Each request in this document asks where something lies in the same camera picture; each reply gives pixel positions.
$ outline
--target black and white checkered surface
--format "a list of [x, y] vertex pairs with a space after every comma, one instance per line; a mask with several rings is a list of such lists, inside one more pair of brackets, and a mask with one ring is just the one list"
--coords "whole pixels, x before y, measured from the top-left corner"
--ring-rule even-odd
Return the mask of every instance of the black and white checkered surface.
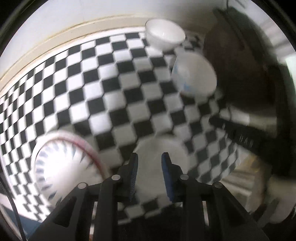
[[[180, 48], [200, 52], [200, 45], [188, 36]], [[236, 146], [208, 123], [213, 114], [229, 116], [223, 99], [218, 92], [198, 103], [180, 95], [170, 80], [174, 56], [149, 46], [144, 33], [95, 39], [51, 56], [0, 98], [2, 165], [16, 199], [37, 220], [53, 208], [32, 182], [30, 157], [40, 136], [64, 126], [94, 137], [114, 173], [140, 139], [163, 133], [184, 142], [189, 175], [201, 182], [218, 181], [236, 167]], [[119, 219], [149, 216], [167, 204], [136, 195], [132, 204], [120, 204]]]

